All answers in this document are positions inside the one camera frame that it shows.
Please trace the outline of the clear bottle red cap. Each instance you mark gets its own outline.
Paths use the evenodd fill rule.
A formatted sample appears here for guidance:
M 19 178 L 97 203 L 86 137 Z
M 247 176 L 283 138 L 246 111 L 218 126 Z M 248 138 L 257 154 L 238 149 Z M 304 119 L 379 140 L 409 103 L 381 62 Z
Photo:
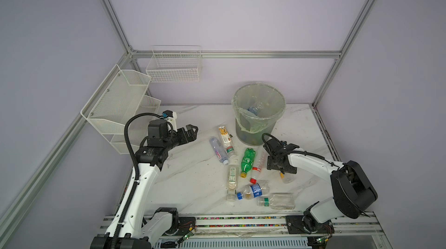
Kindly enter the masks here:
M 251 170 L 250 175 L 250 183 L 256 184 L 257 180 L 259 179 L 259 176 L 261 174 L 262 169 L 264 168 L 268 158 L 268 153 L 266 151 L 261 152 L 258 154 L 255 159 Z

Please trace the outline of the clear bottle orange label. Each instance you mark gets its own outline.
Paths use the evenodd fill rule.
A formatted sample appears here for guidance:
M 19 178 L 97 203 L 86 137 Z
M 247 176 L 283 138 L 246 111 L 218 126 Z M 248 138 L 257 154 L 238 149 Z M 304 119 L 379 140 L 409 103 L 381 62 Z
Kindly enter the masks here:
M 290 173 L 279 173 L 281 180 L 284 184 L 290 184 L 296 179 L 296 174 L 290 174 Z

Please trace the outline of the green soda bottle yellow cap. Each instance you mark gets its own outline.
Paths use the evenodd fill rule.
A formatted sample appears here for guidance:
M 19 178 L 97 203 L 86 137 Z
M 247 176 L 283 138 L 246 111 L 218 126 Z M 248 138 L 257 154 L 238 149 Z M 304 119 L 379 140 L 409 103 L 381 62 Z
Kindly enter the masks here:
M 247 173 L 253 168 L 256 152 L 253 148 L 247 148 L 244 152 L 240 165 L 240 177 L 246 178 Z

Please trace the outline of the clear bottle sunflower label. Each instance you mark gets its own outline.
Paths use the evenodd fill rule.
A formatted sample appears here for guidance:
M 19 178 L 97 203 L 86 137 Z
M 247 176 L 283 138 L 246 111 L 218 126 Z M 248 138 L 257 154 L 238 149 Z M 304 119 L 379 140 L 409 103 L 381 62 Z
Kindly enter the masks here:
M 220 132 L 220 137 L 223 142 L 226 153 L 230 158 L 234 158 L 236 156 L 235 148 L 233 146 L 233 141 L 230 133 L 228 132 L 225 126 L 221 126 L 218 128 Z

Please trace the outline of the clear crushed bottle white label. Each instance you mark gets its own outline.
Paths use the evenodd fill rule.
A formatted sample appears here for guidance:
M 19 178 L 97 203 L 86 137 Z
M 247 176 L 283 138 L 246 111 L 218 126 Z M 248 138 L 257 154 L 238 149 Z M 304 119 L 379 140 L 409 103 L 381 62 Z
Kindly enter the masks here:
M 210 138 L 209 142 L 219 162 L 224 165 L 228 165 L 230 163 L 230 160 L 221 142 L 215 137 Z

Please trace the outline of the small bottle green white label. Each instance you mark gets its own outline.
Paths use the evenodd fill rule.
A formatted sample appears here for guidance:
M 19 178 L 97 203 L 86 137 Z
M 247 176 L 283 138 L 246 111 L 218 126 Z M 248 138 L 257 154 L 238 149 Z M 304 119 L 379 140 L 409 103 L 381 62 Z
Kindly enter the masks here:
M 227 180 L 226 180 L 227 201 L 235 201 L 237 199 L 236 195 L 237 187 L 238 187 L 238 167 L 236 165 L 229 165 Z

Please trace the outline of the bottle blue label white cap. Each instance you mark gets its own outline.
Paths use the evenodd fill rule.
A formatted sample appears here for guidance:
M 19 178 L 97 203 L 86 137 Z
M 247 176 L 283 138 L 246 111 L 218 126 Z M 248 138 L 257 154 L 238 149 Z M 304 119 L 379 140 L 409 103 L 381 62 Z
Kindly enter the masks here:
M 247 110 L 256 115 L 259 116 L 259 114 L 264 110 L 265 104 L 263 102 L 256 102 L 255 104 L 251 105 Z

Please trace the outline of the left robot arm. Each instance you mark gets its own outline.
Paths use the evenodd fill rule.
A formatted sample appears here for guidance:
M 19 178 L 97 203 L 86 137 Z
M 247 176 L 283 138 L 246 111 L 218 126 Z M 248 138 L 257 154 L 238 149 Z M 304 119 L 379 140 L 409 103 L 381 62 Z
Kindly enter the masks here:
M 172 122 L 155 115 L 148 124 L 148 134 L 141 147 L 134 151 L 128 130 L 140 117 L 140 114 L 133 116 L 124 126 L 124 140 L 133 164 L 129 186 L 106 233 L 93 238 L 92 249 L 151 249 L 163 234 L 178 230 L 176 208 L 160 207 L 150 220 L 145 221 L 145 203 L 169 151 L 195 141 L 199 129 L 191 124 L 175 129 Z

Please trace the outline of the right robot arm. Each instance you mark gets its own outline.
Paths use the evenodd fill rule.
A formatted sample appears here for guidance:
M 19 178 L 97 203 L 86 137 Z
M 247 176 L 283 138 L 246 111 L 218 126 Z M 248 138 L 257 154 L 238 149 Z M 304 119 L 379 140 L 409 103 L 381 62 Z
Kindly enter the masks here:
M 359 163 L 331 161 L 298 145 L 270 139 L 263 148 L 268 154 L 267 169 L 296 174 L 307 171 L 331 185 L 332 196 L 309 206 L 300 222 L 300 230 L 316 233 L 324 224 L 346 216 L 357 219 L 377 198 L 377 192 Z

